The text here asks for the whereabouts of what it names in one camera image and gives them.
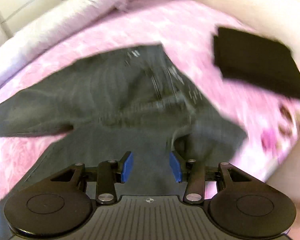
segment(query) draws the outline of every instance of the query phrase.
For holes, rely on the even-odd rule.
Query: person's arm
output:
[[[286,194],[296,205],[297,217],[289,236],[300,240],[300,138],[267,184]]]

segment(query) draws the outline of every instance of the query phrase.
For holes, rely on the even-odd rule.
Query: pink bedspread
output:
[[[300,134],[300,100],[240,82],[222,81],[212,63],[212,34],[218,25],[249,30],[236,19],[192,0],[175,0],[119,15],[81,31],[37,58],[0,90],[0,103],[78,58],[138,43],[161,42],[174,64],[214,106],[247,131],[249,139],[232,164],[264,180]],[[48,145],[61,137],[0,138],[0,198]],[[215,192],[211,187],[206,197]]]

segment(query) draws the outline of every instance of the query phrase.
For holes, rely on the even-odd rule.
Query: pink blanket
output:
[[[249,138],[232,164],[265,180],[300,134],[300,100],[290,100],[241,82],[223,81],[213,65],[217,26],[250,30],[236,19],[192,0],[175,0],[96,24],[56,45],[0,89],[0,103],[74,60],[134,44],[161,42],[174,64],[188,75],[224,116]],[[52,142],[64,135],[0,138],[0,198],[21,179]],[[214,187],[206,197],[215,194]]]

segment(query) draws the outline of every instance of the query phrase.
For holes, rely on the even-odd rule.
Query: metal screw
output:
[[[189,201],[199,201],[201,199],[201,196],[196,193],[191,193],[186,196],[186,199]]]
[[[110,193],[103,193],[98,196],[98,199],[101,201],[110,201],[113,200],[113,195]]]

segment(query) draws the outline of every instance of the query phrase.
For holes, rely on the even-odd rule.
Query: ribbed surface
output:
[[[90,221],[59,240],[235,240],[217,229],[199,207],[176,196],[124,196],[96,210]],[[281,236],[278,240],[288,240]]]

